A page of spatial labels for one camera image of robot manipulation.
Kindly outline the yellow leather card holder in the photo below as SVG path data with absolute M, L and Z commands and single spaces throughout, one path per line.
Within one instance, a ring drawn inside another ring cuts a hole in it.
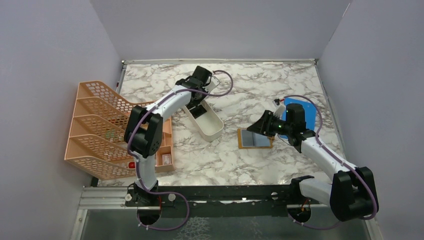
M 274 139 L 239 128 L 237 130 L 237 140 L 239 149 L 271 149 Z

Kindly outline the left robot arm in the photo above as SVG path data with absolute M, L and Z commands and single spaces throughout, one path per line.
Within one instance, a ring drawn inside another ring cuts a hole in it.
M 155 155 L 162 144 L 164 122 L 177 110 L 194 105 L 211 95 L 207 87 L 212 83 L 215 71 L 197 66 L 192 75 L 178 80 L 174 87 L 157 101 L 132 108 L 124 133 L 127 152 L 134 158 L 136 180 L 140 188 L 138 199 L 144 205 L 157 200 Z

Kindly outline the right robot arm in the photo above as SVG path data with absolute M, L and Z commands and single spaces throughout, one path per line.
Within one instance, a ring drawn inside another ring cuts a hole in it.
M 332 179 L 328 184 L 310 175 L 294 178 L 288 190 L 289 199 L 296 204 L 307 198 L 325 204 L 340 222 L 374 218 L 379 203 L 373 172 L 368 167 L 357 167 L 329 149 L 318 133 L 307 128 L 301 104 L 290 103 L 280 109 L 285 111 L 285 119 L 281 119 L 280 113 L 265 110 L 247 130 L 268 138 L 286 136 L 290 146 Z

